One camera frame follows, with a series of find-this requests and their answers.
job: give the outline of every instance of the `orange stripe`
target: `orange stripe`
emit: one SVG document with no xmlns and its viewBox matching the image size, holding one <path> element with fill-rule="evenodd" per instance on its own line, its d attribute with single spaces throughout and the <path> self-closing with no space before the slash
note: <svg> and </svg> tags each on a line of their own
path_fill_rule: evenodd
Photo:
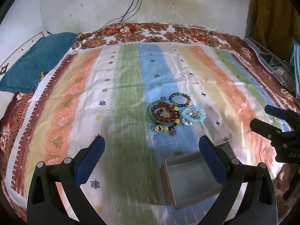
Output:
<svg viewBox="0 0 300 225">
<path fill-rule="evenodd" d="M 227 95 L 228 101 L 231 103 L 231 106 L 242 122 L 243 132 L 247 134 L 250 139 L 250 143 L 248 144 L 255 146 L 255 160 L 252 160 L 253 164 L 257 165 L 259 162 L 265 162 L 270 170 L 270 168 L 272 168 L 275 153 L 270 147 L 269 140 L 251 131 L 250 121 L 253 118 L 256 118 L 256 114 L 250 107 L 250 103 L 247 98 L 235 85 L 228 84 L 228 82 L 231 82 L 232 79 L 230 79 L 224 71 L 215 64 L 215 61 L 205 53 L 202 47 L 190 47 L 189 50 L 203 65 L 208 68 L 208 70 L 212 71 L 215 76 L 215 81 L 220 84 L 220 87 Z M 268 146 L 268 154 L 266 155 L 266 151 L 263 149 Z"/>
<path fill-rule="evenodd" d="M 44 152 L 45 163 L 53 158 L 58 158 L 58 163 L 61 163 L 68 154 L 70 132 L 80 95 L 86 87 L 87 78 L 100 52 L 101 49 L 96 49 L 78 54 L 78 60 L 80 60 L 81 56 L 83 60 L 70 78 L 67 91 L 61 92 L 63 97 L 53 113 Z"/>
</svg>

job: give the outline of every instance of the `teal pillow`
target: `teal pillow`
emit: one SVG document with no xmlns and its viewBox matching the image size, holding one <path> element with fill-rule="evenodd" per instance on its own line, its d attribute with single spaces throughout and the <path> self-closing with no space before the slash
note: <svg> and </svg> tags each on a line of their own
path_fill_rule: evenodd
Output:
<svg viewBox="0 0 300 225">
<path fill-rule="evenodd" d="M 28 94 L 44 75 L 53 69 L 76 41 L 77 34 L 63 32 L 40 38 L 0 81 L 0 91 Z"/>
</svg>

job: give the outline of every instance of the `wire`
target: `wire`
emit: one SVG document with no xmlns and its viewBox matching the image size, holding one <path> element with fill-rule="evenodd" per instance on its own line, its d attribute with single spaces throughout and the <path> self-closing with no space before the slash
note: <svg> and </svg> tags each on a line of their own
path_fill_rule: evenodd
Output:
<svg viewBox="0 0 300 225">
<path fill-rule="evenodd" d="M 139 11 L 139 9 L 141 8 L 142 1 L 143 1 L 143 0 L 141 0 L 141 3 L 140 3 L 140 5 L 139 5 L 139 8 L 137 9 L 137 11 L 136 11 L 132 16 L 130 16 L 128 19 L 131 19 L 134 15 L 136 15 L 136 13 L 137 13 L 137 12 Z"/>
<path fill-rule="evenodd" d="M 137 11 L 136 11 L 132 16 L 130 16 L 129 18 L 125 19 L 123 22 L 125 22 L 125 21 L 127 21 L 128 19 L 132 18 L 132 17 L 139 11 L 139 9 L 141 8 L 141 5 L 142 5 L 142 1 L 143 1 L 143 0 L 141 0 L 140 5 L 139 5 L 139 8 L 137 9 Z M 136 5 L 135 5 L 135 7 L 134 7 L 130 12 L 128 12 L 127 15 L 128 15 L 129 13 L 131 13 L 132 11 L 135 10 L 135 8 L 137 7 L 138 3 L 139 3 L 139 0 L 137 0 L 137 3 L 136 3 Z M 103 29 L 108 23 L 110 23 L 110 22 L 112 22 L 112 21 L 114 21 L 114 20 L 117 20 L 117 19 L 112 19 L 112 20 L 108 21 L 102 28 L 98 29 L 97 31 L 92 32 L 92 33 L 89 33 L 89 34 L 85 34 L 85 37 L 90 37 L 90 36 L 93 35 L 93 34 L 96 34 L 96 33 L 98 33 L 98 32 L 101 32 L 102 29 Z M 120 22 L 120 23 L 117 23 L 117 24 L 112 24 L 110 27 L 107 27 L 106 29 L 109 29 L 109 28 L 111 28 L 112 26 L 119 25 L 119 24 L 121 24 L 121 23 L 123 23 L 123 22 Z M 81 44 L 81 46 L 82 46 L 84 49 L 86 49 L 86 48 L 94 48 L 94 47 L 89 47 L 89 46 L 85 45 L 85 44 L 83 43 L 83 39 L 80 41 L 80 44 Z"/>
<path fill-rule="evenodd" d="M 131 4 L 130 4 L 130 7 L 127 9 L 126 13 L 124 14 L 124 16 L 122 17 L 121 19 L 121 22 L 123 21 L 124 17 L 126 16 L 127 12 L 130 10 L 130 8 L 132 7 L 132 4 L 133 4 L 134 0 L 132 0 Z"/>
</svg>

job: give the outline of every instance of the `blue beaded bracelet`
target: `blue beaded bracelet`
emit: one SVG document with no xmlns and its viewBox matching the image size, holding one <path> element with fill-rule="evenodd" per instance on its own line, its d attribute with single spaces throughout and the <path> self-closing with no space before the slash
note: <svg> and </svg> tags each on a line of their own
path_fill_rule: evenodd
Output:
<svg viewBox="0 0 300 225">
<path fill-rule="evenodd" d="M 173 98 L 174 96 L 182 96 L 182 97 L 186 98 L 187 101 L 185 102 L 185 104 L 178 104 L 178 103 L 176 103 L 175 101 L 172 100 L 172 98 Z M 175 107 L 187 107 L 187 106 L 190 104 L 190 102 L 191 102 L 191 98 L 190 98 L 187 94 L 184 94 L 184 93 L 181 93 L 181 92 L 173 93 L 172 95 L 169 96 L 169 99 L 168 99 L 168 100 L 169 100 L 170 103 L 171 103 L 172 105 L 174 105 Z"/>
<path fill-rule="evenodd" d="M 206 118 L 206 113 L 203 108 L 190 105 L 181 113 L 181 121 L 184 125 L 192 125 L 192 123 L 203 122 Z"/>
</svg>

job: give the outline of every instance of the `metal box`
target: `metal box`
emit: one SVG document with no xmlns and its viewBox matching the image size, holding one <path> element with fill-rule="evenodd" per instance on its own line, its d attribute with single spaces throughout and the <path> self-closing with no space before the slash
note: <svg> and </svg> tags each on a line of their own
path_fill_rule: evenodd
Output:
<svg viewBox="0 0 300 225">
<path fill-rule="evenodd" d="M 217 147 L 223 149 L 229 158 L 236 157 L 228 142 Z M 223 189 L 199 151 L 166 159 L 160 175 L 167 203 L 177 210 L 211 198 Z"/>
</svg>

